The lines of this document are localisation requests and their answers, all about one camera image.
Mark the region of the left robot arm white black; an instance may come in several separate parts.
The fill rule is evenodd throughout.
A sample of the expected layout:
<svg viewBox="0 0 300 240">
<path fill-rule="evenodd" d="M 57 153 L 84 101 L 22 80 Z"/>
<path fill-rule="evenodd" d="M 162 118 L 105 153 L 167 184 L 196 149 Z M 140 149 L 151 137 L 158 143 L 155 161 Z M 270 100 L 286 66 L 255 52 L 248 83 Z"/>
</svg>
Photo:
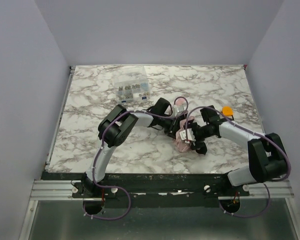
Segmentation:
<svg viewBox="0 0 300 240">
<path fill-rule="evenodd" d="M 104 179 L 112 154 L 134 127 L 161 127 L 166 136 L 175 140 L 188 107 L 184 97 L 177 97 L 173 103 L 161 97 L 155 105 L 143 110 L 127 110 L 118 104 L 98 126 L 97 153 L 82 177 L 82 187 L 89 193 L 97 191 L 97 184 Z"/>
</svg>

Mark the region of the pink folding umbrella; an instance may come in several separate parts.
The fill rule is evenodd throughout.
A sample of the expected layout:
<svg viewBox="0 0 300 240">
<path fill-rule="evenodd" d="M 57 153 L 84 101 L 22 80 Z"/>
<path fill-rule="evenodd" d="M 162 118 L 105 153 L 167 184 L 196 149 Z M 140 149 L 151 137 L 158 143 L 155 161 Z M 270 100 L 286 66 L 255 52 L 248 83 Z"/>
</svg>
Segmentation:
<svg viewBox="0 0 300 240">
<path fill-rule="evenodd" d="M 179 112 L 185 111 L 188 106 L 189 106 L 188 100 L 183 96 L 177 97 L 173 103 L 173 107 Z M 194 140 L 194 138 L 190 138 L 191 129 L 185 130 L 185 124 L 186 124 L 186 119 L 181 120 L 179 123 L 180 129 L 175 134 L 174 144 L 176 149 L 180 153 L 186 153 L 190 151 L 191 143 L 193 143 Z"/>
</svg>

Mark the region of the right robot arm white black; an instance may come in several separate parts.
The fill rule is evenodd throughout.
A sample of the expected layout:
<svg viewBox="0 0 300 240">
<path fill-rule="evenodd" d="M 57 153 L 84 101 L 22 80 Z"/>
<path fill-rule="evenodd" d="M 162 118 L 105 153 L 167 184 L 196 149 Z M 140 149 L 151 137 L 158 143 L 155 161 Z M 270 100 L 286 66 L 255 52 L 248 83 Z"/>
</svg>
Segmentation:
<svg viewBox="0 0 300 240">
<path fill-rule="evenodd" d="M 278 134 L 250 130 L 235 122 L 232 114 L 220 112 L 212 105 L 200 106 L 198 110 L 205 122 L 204 126 L 191 120 L 190 113 L 184 123 L 185 142 L 191 150 L 206 155 L 206 139 L 216 137 L 227 139 L 246 151 L 247 165 L 225 173 L 226 186 L 280 182 L 289 177 L 291 163 Z"/>
</svg>

